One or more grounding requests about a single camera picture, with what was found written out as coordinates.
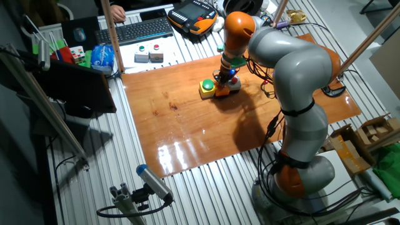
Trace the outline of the person's bare hand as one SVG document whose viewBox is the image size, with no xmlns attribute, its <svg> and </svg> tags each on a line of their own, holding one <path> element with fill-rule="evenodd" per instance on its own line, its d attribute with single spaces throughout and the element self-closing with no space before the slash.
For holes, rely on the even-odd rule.
<svg viewBox="0 0 400 225">
<path fill-rule="evenodd" d="M 115 23 L 123 23 L 126 20 L 125 10 L 118 5 L 110 6 L 111 15 Z"/>
</svg>

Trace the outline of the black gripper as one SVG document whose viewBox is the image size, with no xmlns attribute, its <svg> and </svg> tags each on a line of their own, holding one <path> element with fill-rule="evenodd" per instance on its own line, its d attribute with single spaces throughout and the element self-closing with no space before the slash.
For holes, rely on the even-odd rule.
<svg viewBox="0 0 400 225">
<path fill-rule="evenodd" d="M 228 82 L 231 77 L 230 72 L 231 72 L 231 65 L 227 62 L 221 62 L 219 72 L 216 75 L 216 81 L 219 87 L 223 88 L 228 86 Z"/>
</svg>

